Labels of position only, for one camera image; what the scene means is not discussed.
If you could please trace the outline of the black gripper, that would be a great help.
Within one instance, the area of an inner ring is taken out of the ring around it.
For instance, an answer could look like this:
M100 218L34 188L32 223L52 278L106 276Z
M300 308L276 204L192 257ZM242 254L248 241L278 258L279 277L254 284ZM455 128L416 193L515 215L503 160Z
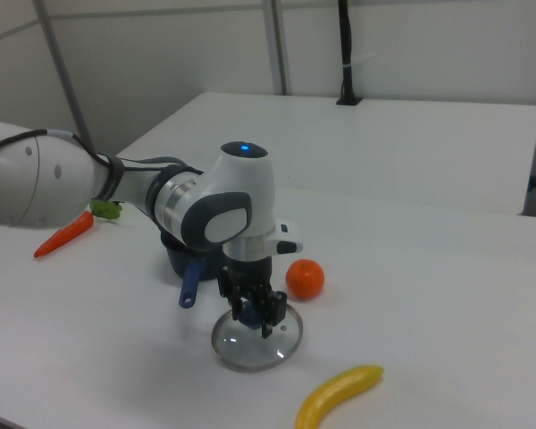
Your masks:
M261 335L267 339L272 328L286 316L288 297L271 287L272 259L238 261L227 258L217 276L219 292L230 304L232 318L241 323L251 322L248 301L261 320Z

